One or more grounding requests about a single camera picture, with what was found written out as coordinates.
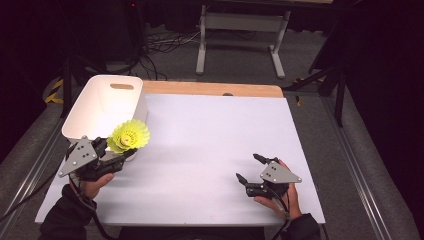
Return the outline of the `white table mat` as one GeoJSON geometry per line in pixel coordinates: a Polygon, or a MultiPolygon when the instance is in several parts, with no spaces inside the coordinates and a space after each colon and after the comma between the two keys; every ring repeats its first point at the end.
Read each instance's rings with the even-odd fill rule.
{"type": "Polygon", "coordinates": [[[301,178],[301,209],[324,222],[286,99],[149,94],[149,143],[96,198],[103,224],[271,226],[237,178],[260,182],[255,154],[282,159],[301,178]]]}

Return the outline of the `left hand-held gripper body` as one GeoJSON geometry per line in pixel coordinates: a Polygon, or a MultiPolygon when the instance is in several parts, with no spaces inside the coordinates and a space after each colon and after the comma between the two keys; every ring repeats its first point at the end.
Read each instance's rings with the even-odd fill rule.
{"type": "Polygon", "coordinates": [[[121,171],[124,163],[117,163],[114,156],[106,157],[106,149],[95,151],[91,141],[83,136],[73,144],[65,155],[65,163],[58,171],[58,176],[73,177],[82,181],[97,181],[108,173],[121,171]]]}

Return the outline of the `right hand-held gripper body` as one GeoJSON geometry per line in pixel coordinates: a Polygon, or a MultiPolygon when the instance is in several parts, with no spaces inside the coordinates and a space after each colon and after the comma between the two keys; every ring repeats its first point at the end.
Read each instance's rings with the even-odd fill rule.
{"type": "Polygon", "coordinates": [[[262,183],[245,183],[248,197],[261,196],[267,199],[281,198],[291,183],[301,183],[302,179],[281,164],[271,161],[260,173],[262,183]]]}

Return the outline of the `person's left hand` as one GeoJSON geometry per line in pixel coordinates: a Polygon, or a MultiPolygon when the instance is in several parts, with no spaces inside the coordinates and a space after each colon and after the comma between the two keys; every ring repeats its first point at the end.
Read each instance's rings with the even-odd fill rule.
{"type": "Polygon", "coordinates": [[[85,199],[93,200],[100,192],[100,189],[109,184],[114,177],[115,175],[113,173],[108,173],[95,182],[81,181],[79,184],[74,185],[73,181],[70,181],[70,186],[76,194],[81,195],[85,199]]]}

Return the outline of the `grey floor rail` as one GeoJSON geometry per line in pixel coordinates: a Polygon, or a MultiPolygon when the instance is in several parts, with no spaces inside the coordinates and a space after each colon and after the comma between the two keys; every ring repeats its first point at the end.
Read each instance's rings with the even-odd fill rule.
{"type": "Polygon", "coordinates": [[[389,233],[387,225],[381,215],[380,209],[376,203],[376,199],[374,198],[374,195],[364,177],[364,174],[360,169],[347,135],[344,129],[338,125],[338,122],[334,116],[332,101],[329,98],[322,98],[321,102],[335,131],[345,160],[347,161],[347,167],[351,178],[359,194],[360,200],[377,237],[377,240],[392,240],[392,236],[389,233]]]}
{"type": "Polygon", "coordinates": [[[49,188],[48,177],[60,162],[66,141],[62,125],[31,126],[0,166],[0,238],[36,228],[35,218],[49,188]]]}

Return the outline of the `person's dark clothed lap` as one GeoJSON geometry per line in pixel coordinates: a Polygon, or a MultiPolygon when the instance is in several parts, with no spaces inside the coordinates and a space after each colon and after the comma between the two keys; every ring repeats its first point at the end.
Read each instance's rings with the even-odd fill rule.
{"type": "Polygon", "coordinates": [[[265,240],[262,227],[123,227],[119,240],[265,240]]]}

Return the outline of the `person's right hand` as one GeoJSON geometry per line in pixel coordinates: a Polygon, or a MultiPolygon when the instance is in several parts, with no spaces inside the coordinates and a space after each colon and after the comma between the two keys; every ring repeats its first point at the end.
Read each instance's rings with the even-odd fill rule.
{"type": "Polygon", "coordinates": [[[286,215],[285,215],[286,212],[290,215],[291,220],[295,220],[296,218],[302,215],[302,212],[299,207],[298,193],[294,184],[289,185],[287,193],[284,194],[282,197],[282,201],[285,203],[286,207],[288,208],[286,212],[274,200],[270,200],[261,196],[256,196],[254,197],[254,201],[263,205],[264,207],[271,209],[282,220],[286,219],[286,215]]]}

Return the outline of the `white plastic bin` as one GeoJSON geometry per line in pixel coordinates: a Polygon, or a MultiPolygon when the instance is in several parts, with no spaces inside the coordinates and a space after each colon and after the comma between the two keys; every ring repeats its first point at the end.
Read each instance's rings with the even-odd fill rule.
{"type": "Polygon", "coordinates": [[[62,134],[72,143],[82,136],[107,138],[128,120],[146,122],[147,100],[138,77],[96,75],[91,77],[74,103],[62,134]]]}

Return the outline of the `yellow black floor tape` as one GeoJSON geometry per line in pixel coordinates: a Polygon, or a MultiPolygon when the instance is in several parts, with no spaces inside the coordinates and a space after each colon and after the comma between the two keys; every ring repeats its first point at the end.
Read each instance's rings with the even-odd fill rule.
{"type": "Polygon", "coordinates": [[[63,104],[64,100],[62,98],[58,98],[57,94],[59,89],[63,86],[63,79],[58,79],[52,86],[50,92],[44,99],[45,103],[55,103],[55,104],[63,104]]]}

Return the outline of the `grey metal stand frame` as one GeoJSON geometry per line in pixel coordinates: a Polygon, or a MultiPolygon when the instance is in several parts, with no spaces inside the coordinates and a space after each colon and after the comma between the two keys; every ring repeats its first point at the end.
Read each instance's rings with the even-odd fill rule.
{"type": "Polygon", "coordinates": [[[285,71],[280,59],[279,51],[291,16],[290,11],[285,11],[281,16],[248,15],[235,13],[214,13],[203,5],[200,16],[200,43],[196,65],[196,74],[202,75],[206,59],[206,30],[240,30],[255,32],[274,32],[277,34],[274,44],[268,49],[278,78],[285,77],[285,71]]]}

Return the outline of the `black tripod stand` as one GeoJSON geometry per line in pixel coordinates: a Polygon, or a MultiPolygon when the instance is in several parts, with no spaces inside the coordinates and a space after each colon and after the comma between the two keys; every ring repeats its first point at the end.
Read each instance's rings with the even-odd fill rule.
{"type": "Polygon", "coordinates": [[[317,73],[310,75],[309,77],[295,81],[292,85],[284,87],[284,91],[296,91],[313,82],[322,79],[321,84],[318,87],[318,94],[322,97],[329,97],[330,94],[336,89],[336,101],[334,107],[334,118],[339,127],[343,126],[342,123],[342,111],[344,103],[344,94],[346,81],[343,76],[343,69],[340,67],[330,67],[324,70],[320,70],[317,73]]]}
{"type": "Polygon", "coordinates": [[[63,61],[63,107],[61,117],[65,118],[73,106],[72,82],[83,86],[94,74],[106,74],[108,70],[105,65],[99,65],[80,55],[69,54],[63,61]]]}

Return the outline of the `black curtain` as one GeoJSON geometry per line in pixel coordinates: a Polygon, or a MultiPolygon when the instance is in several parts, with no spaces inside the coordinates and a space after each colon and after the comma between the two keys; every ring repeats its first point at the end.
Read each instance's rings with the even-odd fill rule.
{"type": "Polygon", "coordinates": [[[39,0],[0,0],[0,163],[46,108],[61,68],[54,35],[39,0]]]}
{"type": "Polygon", "coordinates": [[[417,228],[424,231],[424,0],[341,0],[349,6],[317,68],[350,50],[348,88],[417,228]]]}

